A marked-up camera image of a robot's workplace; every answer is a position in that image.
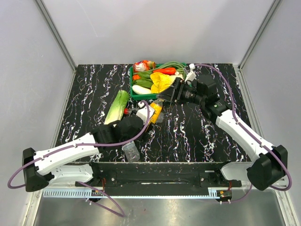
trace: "yellow cloth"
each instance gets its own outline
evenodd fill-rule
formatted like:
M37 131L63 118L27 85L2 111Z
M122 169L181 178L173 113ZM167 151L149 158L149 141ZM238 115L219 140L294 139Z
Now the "yellow cloth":
M152 82L154 83L151 86L151 93L160 93L170 87L173 83L173 79L169 77L167 74L163 74L160 72L155 72L150 75Z

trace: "carrot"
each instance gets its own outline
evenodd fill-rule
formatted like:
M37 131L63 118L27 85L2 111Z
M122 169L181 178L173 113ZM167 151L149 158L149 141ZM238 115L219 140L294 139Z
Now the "carrot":
M154 70L153 72L161 72L163 74L173 75L176 72L176 69L174 67L169 67L169 68L157 69Z
M138 74L133 75L133 80L141 79L141 77Z

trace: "yellow bottle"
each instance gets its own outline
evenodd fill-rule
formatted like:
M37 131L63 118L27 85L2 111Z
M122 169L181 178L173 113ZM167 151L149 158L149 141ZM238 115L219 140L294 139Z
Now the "yellow bottle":
M161 113L161 110L162 110L162 107L163 107L163 100L161 99L157 99L155 101L153 101L150 106L155 109L155 113L154 115L150 118L150 123L156 123L160 113Z

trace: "green basket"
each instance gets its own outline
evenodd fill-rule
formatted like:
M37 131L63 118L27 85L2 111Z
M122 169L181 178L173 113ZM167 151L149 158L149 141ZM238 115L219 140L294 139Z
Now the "green basket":
M133 78L133 74L134 74L134 70L133 70L133 66L131 66L130 68L130 87L131 87L131 97L133 100L152 100L152 99L157 99L157 93L151 93L151 94L143 94L143 95L139 95L136 94L133 89L132 89L132 78Z

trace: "white radish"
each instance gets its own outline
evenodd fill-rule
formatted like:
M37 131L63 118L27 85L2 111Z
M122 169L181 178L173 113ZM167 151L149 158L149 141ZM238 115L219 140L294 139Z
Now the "white radish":
M139 86L139 85L133 85L132 89L138 95L151 94L151 90L150 89L144 88L144 87Z

